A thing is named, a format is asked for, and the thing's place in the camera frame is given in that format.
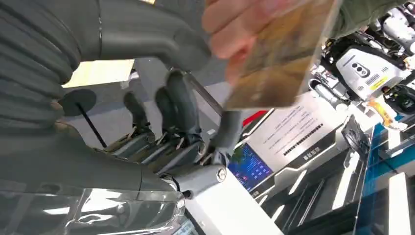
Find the person's left hand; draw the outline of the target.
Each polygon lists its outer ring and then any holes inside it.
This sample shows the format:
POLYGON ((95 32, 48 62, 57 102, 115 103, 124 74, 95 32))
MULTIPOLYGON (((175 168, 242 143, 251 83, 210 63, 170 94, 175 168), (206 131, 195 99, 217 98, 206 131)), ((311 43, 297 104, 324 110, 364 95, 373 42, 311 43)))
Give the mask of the person's left hand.
POLYGON ((235 85, 256 38, 277 15, 290 6, 289 0, 207 0, 203 29, 210 34, 211 51, 226 59, 226 80, 235 85))

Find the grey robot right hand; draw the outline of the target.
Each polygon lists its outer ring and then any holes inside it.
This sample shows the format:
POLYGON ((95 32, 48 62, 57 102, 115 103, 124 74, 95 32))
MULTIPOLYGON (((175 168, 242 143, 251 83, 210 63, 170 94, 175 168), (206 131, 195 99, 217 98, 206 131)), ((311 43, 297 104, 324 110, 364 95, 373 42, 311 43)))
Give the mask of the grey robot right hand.
POLYGON ((140 0, 0 3, 0 232, 156 235, 177 229, 185 200, 221 183, 241 133, 222 114, 205 145, 188 80, 211 53, 179 15, 140 0), (103 150, 60 121, 82 62, 155 57, 170 71, 156 92, 156 140, 133 93, 133 131, 103 150))

